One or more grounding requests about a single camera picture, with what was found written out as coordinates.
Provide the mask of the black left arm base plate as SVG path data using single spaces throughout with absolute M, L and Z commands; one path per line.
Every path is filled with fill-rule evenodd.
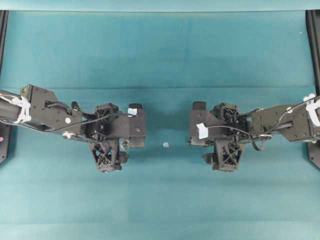
M 2 164 L 8 157 L 9 143 L 11 136 L 11 126 L 0 124 L 0 163 Z

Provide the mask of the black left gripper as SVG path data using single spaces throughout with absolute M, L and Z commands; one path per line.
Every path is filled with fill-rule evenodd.
M 120 113 L 118 106 L 112 103 L 96 106 L 94 113 L 82 113 L 85 120 L 91 121 L 84 125 L 84 134 L 96 169 L 103 173 L 122 169 L 119 138 L 111 136 L 111 123 Z

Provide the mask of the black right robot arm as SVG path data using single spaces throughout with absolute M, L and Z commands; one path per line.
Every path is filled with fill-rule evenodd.
M 280 134 L 289 142 L 316 143 L 320 138 L 320 97 L 313 93 L 299 104 L 282 104 L 265 109 L 239 113 L 236 105 L 221 103 L 211 114 L 221 123 L 203 123 L 205 130 L 221 130 L 214 133 L 208 144 L 214 151 L 203 159 L 214 171 L 235 172 L 247 145 L 263 151 L 266 141 Z

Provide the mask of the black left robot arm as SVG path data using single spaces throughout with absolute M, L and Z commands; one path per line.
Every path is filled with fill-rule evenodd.
M 96 169 L 103 173 L 120 171 L 129 157 L 120 150 L 120 138 L 110 135 L 112 122 L 121 115 L 112 103 L 82 111 L 76 101 L 67 105 L 54 92 L 31 84 L 20 94 L 0 92 L 1 123 L 88 143 Z

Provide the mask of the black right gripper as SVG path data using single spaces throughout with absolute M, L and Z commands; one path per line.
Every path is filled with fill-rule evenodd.
M 216 105 L 210 114 L 218 123 L 204 125 L 209 131 L 205 143 L 212 145 L 214 152 L 206 153 L 203 158 L 213 171 L 235 172 L 246 144 L 253 139 L 247 120 L 240 116 L 238 107 L 230 103 Z

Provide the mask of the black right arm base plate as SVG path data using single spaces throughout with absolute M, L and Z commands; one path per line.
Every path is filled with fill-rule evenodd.
M 315 143 L 311 141 L 302 142 L 302 159 L 312 165 L 317 171 L 320 170 L 320 141 Z

